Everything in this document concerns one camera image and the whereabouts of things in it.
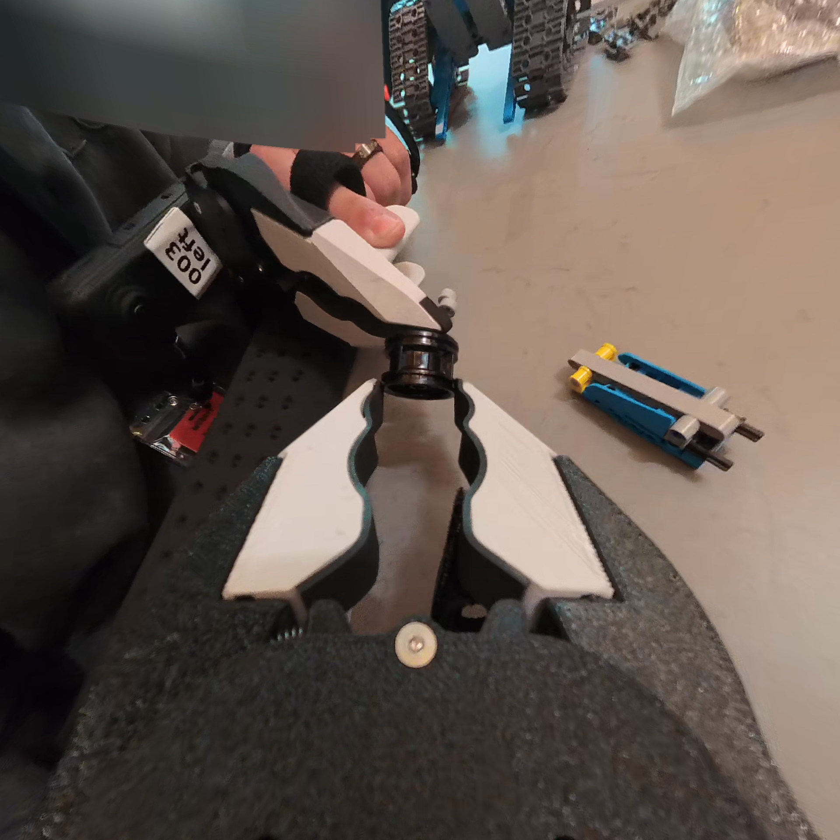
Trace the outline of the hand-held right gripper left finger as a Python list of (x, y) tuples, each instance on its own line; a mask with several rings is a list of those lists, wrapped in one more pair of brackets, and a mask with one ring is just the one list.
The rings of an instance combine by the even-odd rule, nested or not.
[(222, 590), (281, 601), (361, 601), (380, 542), (367, 490), (383, 391), (368, 380), (289, 444)]

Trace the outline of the toy tracked robot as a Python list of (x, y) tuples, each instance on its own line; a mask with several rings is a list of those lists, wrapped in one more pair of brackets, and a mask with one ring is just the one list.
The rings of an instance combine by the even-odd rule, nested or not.
[(390, 1), (382, 10), (389, 101), (423, 142), (446, 139), (454, 91), (481, 47), (510, 48), (504, 123), (518, 109), (563, 103), (592, 2)]

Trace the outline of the person's grey sweatshirt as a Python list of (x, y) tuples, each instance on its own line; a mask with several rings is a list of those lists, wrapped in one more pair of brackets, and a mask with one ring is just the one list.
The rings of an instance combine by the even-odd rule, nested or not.
[(209, 402), (249, 338), (232, 288), (179, 331), (194, 358), (88, 358), (48, 286), (222, 141), (2, 103), (2, 647), (63, 647), (143, 558), (155, 491), (130, 433), (153, 394)]

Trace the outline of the grey desk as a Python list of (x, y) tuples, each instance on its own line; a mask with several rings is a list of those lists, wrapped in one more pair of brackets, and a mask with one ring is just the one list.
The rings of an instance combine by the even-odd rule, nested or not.
[[(481, 51), (425, 151), (406, 255), (457, 291), (458, 373), (575, 463), (684, 576), (773, 756), (838, 838), (838, 64), (721, 87), (670, 118), (680, 49), (581, 57), (557, 111), (503, 125)], [(573, 396), (610, 342), (764, 431), (696, 473)]]

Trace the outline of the blue grey brick assembly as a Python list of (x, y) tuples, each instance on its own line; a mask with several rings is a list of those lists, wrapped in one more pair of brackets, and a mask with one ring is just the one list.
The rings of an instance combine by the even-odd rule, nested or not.
[(731, 437), (756, 443), (764, 436), (732, 411), (725, 388), (697, 384), (611, 343), (578, 350), (568, 365), (574, 393), (690, 469), (728, 471)]

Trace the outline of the black toy wheel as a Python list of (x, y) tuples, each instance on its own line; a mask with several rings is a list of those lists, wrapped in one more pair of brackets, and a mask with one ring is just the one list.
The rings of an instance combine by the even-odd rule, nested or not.
[(441, 401), (455, 392), (459, 345), (448, 333), (409, 329), (385, 340), (389, 367), (384, 393), (412, 400)]

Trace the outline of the red label tag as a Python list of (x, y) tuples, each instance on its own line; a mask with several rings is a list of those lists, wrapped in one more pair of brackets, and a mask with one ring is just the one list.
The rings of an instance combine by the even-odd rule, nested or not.
[(225, 390), (218, 386), (205, 403), (184, 394), (160, 392), (138, 409), (129, 431), (135, 442), (177, 465), (189, 466), (200, 451), (224, 397)]

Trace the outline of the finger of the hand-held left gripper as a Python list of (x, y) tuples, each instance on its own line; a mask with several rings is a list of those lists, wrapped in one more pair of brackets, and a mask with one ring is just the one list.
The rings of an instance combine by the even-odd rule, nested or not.
[(316, 277), (340, 300), (360, 305), (372, 316), (374, 329), (452, 329), (449, 315), (345, 222), (332, 218), (304, 235), (259, 210), (253, 216), (284, 267)]
[(340, 320), (322, 310), (315, 301), (298, 291), (295, 303), (300, 315), (314, 327), (355, 349), (383, 349), (385, 339), (371, 335), (350, 321)]

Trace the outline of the black perforated mat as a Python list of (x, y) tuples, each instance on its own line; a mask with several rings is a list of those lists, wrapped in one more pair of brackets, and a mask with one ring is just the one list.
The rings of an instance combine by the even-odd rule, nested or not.
[(267, 459), (339, 404), (356, 354), (309, 322), (268, 318), (218, 386), (224, 401), (189, 466), (137, 443), (158, 493), (143, 573), (169, 566)]

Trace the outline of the black track pieces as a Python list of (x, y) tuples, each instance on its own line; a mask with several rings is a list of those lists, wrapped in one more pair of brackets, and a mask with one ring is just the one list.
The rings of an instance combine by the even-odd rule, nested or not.
[(583, 15), (590, 46), (602, 46), (607, 60), (627, 60), (638, 43), (658, 37), (677, 1), (592, 2)]

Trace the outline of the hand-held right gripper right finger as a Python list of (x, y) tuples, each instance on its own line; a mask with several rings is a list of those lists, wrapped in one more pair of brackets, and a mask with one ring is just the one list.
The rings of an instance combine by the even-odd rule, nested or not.
[(458, 581), (474, 599), (612, 599), (557, 454), (466, 381), (455, 384), (466, 481)]

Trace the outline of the large clear plastic bag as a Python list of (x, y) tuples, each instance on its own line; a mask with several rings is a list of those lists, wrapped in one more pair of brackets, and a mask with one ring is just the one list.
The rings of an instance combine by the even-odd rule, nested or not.
[(662, 30), (682, 46), (671, 116), (730, 80), (838, 60), (838, 1), (678, 1)]

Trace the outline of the person's left hand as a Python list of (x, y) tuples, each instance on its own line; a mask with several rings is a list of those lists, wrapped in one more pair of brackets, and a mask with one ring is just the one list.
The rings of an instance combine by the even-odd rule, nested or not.
[(349, 225), (376, 248), (390, 248), (406, 234), (391, 206), (409, 204), (415, 190), (412, 152), (390, 126), (381, 138), (351, 152), (293, 150), (252, 145), (249, 152), (274, 172), (288, 191)]

